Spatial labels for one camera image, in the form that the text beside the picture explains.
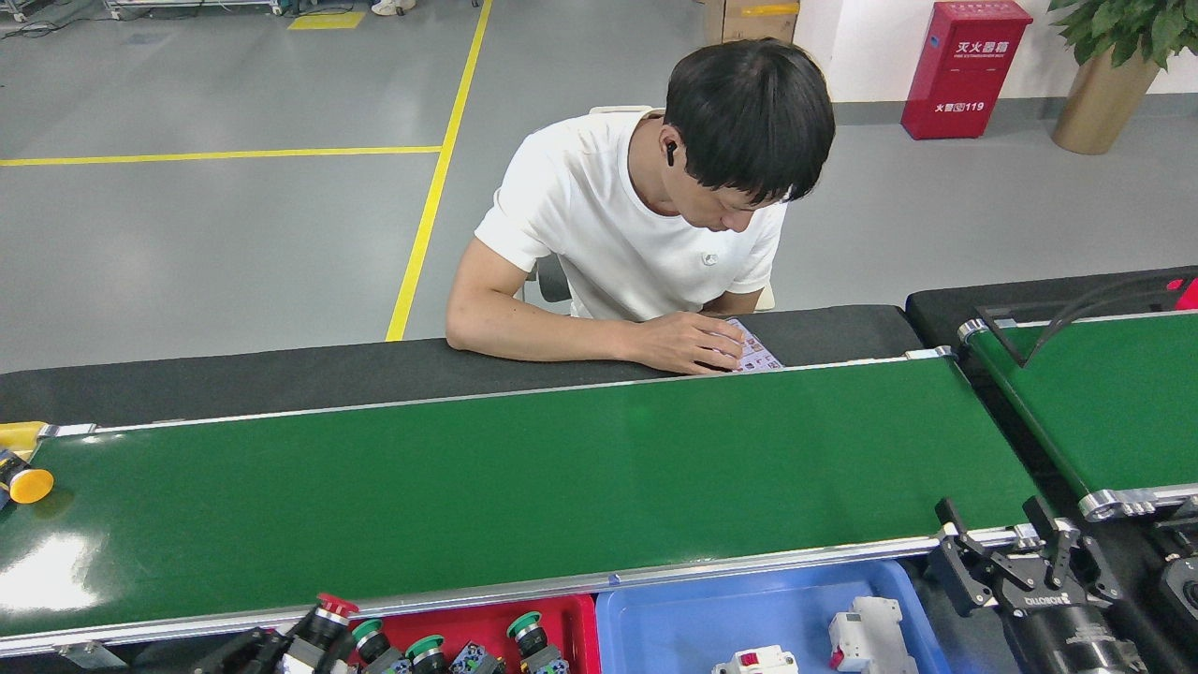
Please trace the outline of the person's right hand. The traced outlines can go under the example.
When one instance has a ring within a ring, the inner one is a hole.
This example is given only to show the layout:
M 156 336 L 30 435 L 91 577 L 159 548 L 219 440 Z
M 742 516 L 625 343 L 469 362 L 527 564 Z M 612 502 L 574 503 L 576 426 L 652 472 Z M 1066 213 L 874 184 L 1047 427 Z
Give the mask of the person's right hand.
M 668 374 L 731 372 L 745 348 L 744 329 L 700 312 L 671 312 L 630 326 L 621 354 Z

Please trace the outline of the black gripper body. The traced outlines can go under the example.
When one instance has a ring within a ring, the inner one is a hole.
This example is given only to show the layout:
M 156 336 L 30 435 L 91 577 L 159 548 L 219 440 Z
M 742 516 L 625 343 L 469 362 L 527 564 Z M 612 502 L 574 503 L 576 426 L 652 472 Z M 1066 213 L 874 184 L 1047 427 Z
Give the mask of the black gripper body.
M 1031 589 L 1002 576 L 997 600 L 1002 631 L 1023 673 L 1137 673 L 1135 644 L 1117 639 L 1073 572 L 1052 585 L 1048 563 L 1017 561 L 1015 575 L 1034 579 Z

